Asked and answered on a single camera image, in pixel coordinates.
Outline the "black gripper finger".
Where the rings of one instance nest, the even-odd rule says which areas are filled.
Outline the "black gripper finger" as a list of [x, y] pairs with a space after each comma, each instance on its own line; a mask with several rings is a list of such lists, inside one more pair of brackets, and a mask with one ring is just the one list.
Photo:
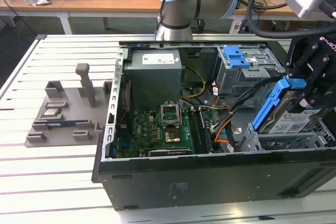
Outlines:
[[312, 72], [309, 61], [318, 49], [319, 45], [314, 39], [293, 39], [286, 57], [288, 76], [307, 77]]
[[313, 108], [335, 107], [335, 52], [318, 53], [309, 65], [313, 71], [305, 100]]

